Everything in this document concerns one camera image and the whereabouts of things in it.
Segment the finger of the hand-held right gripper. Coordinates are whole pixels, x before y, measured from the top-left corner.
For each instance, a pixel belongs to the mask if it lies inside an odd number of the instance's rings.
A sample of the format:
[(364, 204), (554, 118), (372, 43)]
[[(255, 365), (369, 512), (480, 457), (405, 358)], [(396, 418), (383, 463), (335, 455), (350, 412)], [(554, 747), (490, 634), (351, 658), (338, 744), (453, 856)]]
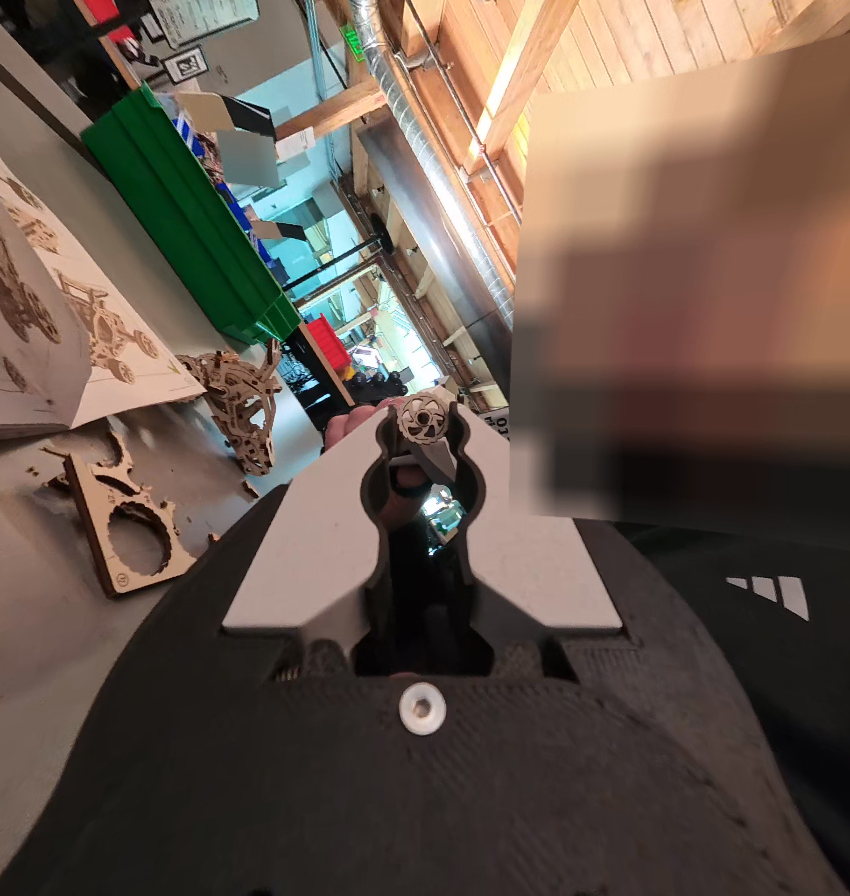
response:
[(452, 486), (456, 481), (457, 459), (447, 446), (412, 446), (395, 456), (395, 467), (418, 466), (437, 485)]

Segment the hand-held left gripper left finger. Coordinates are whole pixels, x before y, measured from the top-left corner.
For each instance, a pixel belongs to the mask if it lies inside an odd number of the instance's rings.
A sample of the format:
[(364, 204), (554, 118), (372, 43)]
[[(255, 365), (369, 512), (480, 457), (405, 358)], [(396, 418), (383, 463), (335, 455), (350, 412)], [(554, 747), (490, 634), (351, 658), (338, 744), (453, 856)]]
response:
[(386, 487), (396, 410), (374, 412), (295, 476), (222, 618), (230, 634), (337, 644), (350, 658), (371, 629), (365, 593), (385, 567), (386, 531), (367, 489)]

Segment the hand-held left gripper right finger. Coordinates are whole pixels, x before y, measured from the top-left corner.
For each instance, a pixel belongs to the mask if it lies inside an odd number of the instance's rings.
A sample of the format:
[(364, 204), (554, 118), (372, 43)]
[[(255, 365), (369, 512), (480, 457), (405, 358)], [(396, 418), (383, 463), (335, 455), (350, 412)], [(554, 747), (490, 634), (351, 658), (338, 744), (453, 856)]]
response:
[(453, 402), (453, 496), (464, 509), (456, 553), (467, 623), (494, 661), (509, 649), (606, 639), (623, 621), (571, 519), (527, 514), (510, 493), (510, 443)]

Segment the wooden gear wheel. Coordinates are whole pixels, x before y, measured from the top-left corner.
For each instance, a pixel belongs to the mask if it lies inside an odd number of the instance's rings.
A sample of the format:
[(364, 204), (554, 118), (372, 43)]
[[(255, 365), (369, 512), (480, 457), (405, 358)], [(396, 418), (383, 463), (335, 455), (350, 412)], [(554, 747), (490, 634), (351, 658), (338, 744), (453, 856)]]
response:
[(405, 400), (398, 410), (397, 421), (407, 442), (433, 444), (448, 431), (448, 408), (433, 391), (423, 390)]

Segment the wooden parts sheet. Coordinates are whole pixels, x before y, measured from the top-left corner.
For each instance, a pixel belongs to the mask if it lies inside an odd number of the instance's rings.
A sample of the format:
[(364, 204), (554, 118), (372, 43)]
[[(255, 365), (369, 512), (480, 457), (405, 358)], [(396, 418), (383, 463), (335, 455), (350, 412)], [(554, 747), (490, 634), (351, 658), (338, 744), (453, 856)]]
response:
[[(118, 599), (182, 577), (196, 559), (181, 542), (174, 505), (156, 501), (150, 488), (131, 477), (135, 463), (125, 440), (117, 432), (108, 432), (108, 437), (116, 454), (109, 464), (88, 464), (78, 454), (48, 445), (41, 449), (62, 459), (60, 478), (75, 502), (101, 585), (108, 599)], [(161, 560), (153, 571), (135, 570), (117, 551), (109, 521), (118, 514), (148, 528), (160, 544)]]

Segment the wooden model buggy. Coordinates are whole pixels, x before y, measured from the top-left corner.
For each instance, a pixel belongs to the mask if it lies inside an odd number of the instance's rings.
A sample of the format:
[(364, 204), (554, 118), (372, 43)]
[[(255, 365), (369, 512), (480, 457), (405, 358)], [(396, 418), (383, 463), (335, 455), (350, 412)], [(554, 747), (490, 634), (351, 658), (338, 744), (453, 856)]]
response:
[(282, 391), (276, 380), (282, 346), (278, 340), (270, 339), (265, 349), (264, 362), (258, 366), (232, 351), (175, 355), (205, 388), (213, 421), (241, 470), (250, 476), (265, 476), (274, 464), (272, 431), (275, 397)]

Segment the person's right hand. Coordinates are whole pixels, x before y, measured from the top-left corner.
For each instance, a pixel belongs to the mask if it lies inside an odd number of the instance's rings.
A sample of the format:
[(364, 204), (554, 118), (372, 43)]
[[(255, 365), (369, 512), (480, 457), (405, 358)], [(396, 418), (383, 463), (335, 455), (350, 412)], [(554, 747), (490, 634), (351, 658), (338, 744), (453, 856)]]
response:
[[(346, 414), (332, 417), (326, 426), (322, 451), (327, 452), (332, 448), (352, 431), (358, 429), (377, 410), (389, 407), (401, 409), (403, 402), (402, 398), (385, 398), (376, 406), (356, 406)], [(386, 504), (379, 512), (379, 520), (386, 532), (392, 533), (414, 521), (432, 487), (432, 481), (419, 464), (391, 467), (389, 476), (390, 492)]]

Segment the black dumbbell rack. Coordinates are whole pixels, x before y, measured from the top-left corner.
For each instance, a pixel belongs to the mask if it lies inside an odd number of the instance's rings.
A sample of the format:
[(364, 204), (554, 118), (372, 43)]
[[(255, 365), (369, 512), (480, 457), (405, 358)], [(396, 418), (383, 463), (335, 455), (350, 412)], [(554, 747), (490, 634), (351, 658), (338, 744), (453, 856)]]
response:
[(345, 387), (351, 397), (358, 403), (377, 403), (385, 398), (408, 395), (408, 387), (401, 381), (398, 372), (391, 372), (387, 375), (375, 372), (371, 376), (357, 372), (346, 381)]

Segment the red plastic bin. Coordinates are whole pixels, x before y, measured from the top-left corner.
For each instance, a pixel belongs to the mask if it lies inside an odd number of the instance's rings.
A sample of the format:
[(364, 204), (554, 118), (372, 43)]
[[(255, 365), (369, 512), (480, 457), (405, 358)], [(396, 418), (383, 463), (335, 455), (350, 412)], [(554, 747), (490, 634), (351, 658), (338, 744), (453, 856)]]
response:
[(316, 343), (332, 369), (340, 372), (351, 365), (349, 351), (324, 316), (319, 315), (318, 318), (310, 320), (307, 323), (307, 330), (309, 338)]

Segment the black tripod pole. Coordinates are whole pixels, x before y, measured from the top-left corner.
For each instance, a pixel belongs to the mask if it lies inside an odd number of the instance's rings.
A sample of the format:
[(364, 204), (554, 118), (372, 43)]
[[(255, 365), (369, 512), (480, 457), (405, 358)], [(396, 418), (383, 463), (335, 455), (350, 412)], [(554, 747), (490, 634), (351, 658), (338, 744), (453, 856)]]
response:
[(296, 277), (295, 279), (292, 279), (292, 281), (289, 281), (289, 282), (287, 282), (285, 284), (283, 284), (282, 288), (285, 292), (288, 292), (288, 290), (293, 289), (294, 287), (296, 287), (297, 285), (301, 285), (301, 284), (308, 282), (310, 278), (312, 278), (312, 277), (315, 277), (315, 276), (317, 276), (319, 274), (322, 274), (323, 272), (328, 271), (330, 267), (334, 266), (335, 264), (339, 264), (339, 263), (343, 262), (345, 259), (347, 259), (349, 256), (352, 256), (354, 253), (360, 253), (360, 252), (362, 252), (364, 250), (367, 250), (367, 249), (374, 249), (374, 252), (376, 252), (376, 253), (377, 252), (387, 252), (388, 254), (392, 254), (395, 252), (395, 243), (394, 243), (392, 238), (389, 236), (389, 232), (387, 230), (376, 231), (374, 233), (374, 236), (369, 237), (368, 239), (364, 240), (361, 243), (357, 243), (357, 244), (353, 245), (353, 248), (351, 250), (347, 250), (346, 252), (342, 252), (341, 254), (337, 255), (335, 258), (333, 258), (329, 262), (321, 263), (316, 269), (313, 269), (312, 271), (310, 271), (310, 272), (308, 272), (308, 273), (306, 273), (304, 275), (300, 275), (300, 276)]

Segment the green plastic bin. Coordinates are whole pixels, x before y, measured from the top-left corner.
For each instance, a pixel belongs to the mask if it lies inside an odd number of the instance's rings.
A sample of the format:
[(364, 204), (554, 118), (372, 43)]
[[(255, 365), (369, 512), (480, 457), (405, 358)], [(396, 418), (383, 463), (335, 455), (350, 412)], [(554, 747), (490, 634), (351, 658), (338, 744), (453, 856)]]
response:
[(150, 86), (81, 137), (216, 330), (245, 344), (292, 339), (299, 313)]

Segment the instruction booklet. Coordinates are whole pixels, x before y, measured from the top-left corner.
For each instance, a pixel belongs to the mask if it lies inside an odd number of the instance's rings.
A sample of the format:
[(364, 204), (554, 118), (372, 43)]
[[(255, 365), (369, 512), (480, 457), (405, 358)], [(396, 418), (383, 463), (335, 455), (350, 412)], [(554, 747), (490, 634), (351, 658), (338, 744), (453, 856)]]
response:
[(0, 157), (0, 441), (204, 391)]

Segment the framed black white marker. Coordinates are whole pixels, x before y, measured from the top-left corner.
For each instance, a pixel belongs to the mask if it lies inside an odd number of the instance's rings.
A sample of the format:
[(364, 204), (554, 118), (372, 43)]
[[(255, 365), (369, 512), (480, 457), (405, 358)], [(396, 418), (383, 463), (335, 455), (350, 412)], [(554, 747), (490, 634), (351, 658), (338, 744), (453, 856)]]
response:
[(161, 63), (172, 84), (183, 84), (209, 71), (206, 56), (199, 45), (183, 48), (162, 59)]

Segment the whiteboard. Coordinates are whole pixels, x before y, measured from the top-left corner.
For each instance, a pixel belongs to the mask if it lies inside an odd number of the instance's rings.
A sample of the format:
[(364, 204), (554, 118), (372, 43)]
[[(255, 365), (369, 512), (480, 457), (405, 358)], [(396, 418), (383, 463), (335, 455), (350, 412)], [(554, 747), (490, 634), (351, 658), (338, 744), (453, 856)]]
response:
[(150, 1), (173, 50), (258, 21), (258, 1)]

